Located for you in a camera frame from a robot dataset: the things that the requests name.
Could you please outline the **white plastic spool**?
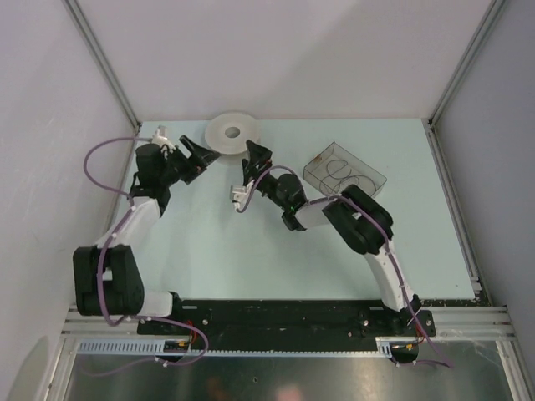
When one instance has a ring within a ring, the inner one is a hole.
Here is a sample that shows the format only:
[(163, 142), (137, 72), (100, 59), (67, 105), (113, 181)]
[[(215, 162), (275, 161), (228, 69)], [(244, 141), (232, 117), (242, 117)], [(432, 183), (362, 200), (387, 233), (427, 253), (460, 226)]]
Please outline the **white plastic spool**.
[(260, 141), (259, 122), (241, 112), (220, 114), (205, 128), (204, 138), (209, 147), (223, 155), (239, 155), (247, 151), (247, 141)]

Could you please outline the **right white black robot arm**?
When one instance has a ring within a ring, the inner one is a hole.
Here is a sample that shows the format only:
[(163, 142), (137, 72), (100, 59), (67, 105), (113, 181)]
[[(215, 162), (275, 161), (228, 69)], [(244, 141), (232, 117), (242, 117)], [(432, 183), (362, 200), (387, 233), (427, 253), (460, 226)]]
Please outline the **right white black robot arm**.
[(380, 290), (386, 327), (405, 335), (414, 326), (421, 308), (400, 268), (393, 242), (393, 219), (387, 210), (357, 185), (339, 195), (310, 200), (302, 181), (286, 166), (272, 163), (272, 151), (246, 141), (247, 157), (242, 160), (243, 186), (231, 189), (235, 211), (243, 213), (257, 192), (282, 211), (290, 231), (306, 231), (331, 225), (344, 243), (364, 257)]

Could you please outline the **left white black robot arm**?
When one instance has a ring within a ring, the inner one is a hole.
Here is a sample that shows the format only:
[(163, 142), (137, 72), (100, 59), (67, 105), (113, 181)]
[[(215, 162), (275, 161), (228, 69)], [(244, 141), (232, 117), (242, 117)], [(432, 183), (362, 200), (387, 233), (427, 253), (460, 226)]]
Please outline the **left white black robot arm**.
[(221, 155), (184, 135), (179, 145), (161, 132), (139, 142), (131, 187), (118, 192), (129, 204), (124, 216), (93, 245), (74, 251), (76, 306), (81, 315), (101, 316), (110, 326), (129, 317), (155, 317), (159, 328), (173, 334), (185, 323), (184, 312), (174, 307), (180, 298), (145, 288), (135, 248), (164, 215), (171, 187), (179, 181), (189, 185)]

